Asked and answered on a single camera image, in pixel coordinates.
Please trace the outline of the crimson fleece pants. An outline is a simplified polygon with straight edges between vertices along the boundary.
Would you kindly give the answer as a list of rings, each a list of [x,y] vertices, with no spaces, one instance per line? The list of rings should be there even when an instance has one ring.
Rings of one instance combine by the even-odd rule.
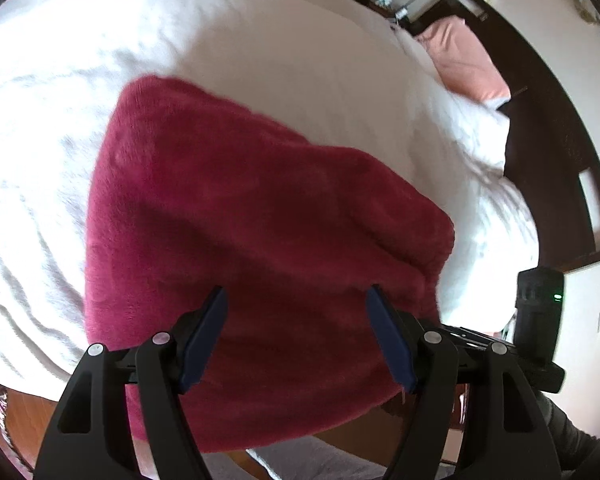
[[[435,320],[453,245],[448,215],[373,156],[147,76],[122,90],[93,174],[85,329],[129,348],[223,287],[227,319],[183,411],[202,452],[268,445],[398,393],[367,289]]]

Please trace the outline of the dark wooden headboard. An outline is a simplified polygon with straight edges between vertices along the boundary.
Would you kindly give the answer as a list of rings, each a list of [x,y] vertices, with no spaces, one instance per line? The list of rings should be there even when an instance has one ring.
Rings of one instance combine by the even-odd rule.
[[[354,1],[394,21],[441,83],[415,37],[440,18],[465,21],[512,92],[497,110],[478,104],[509,120],[504,174],[531,211],[540,263],[562,272],[599,263],[600,159],[567,92],[522,33],[483,0],[440,0],[412,22]]]

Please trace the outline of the pink pillow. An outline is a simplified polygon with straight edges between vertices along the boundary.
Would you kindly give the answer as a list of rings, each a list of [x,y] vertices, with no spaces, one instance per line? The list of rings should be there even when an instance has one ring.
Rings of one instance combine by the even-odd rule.
[[[425,49],[445,88],[497,110],[512,97],[486,48],[465,21],[440,18],[415,37]]]

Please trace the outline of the white bed sheet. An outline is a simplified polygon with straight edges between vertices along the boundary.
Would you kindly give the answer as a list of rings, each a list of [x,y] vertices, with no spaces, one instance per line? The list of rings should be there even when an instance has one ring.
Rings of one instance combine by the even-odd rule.
[[[86,347],[84,230],[122,88],[175,76],[380,159],[452,219],[443,322],[514,314],[539,243],[504,174],[503,93],[445,87],[424,44],[351,0],[7,0],[0,7],[0,384],[55,400]]]

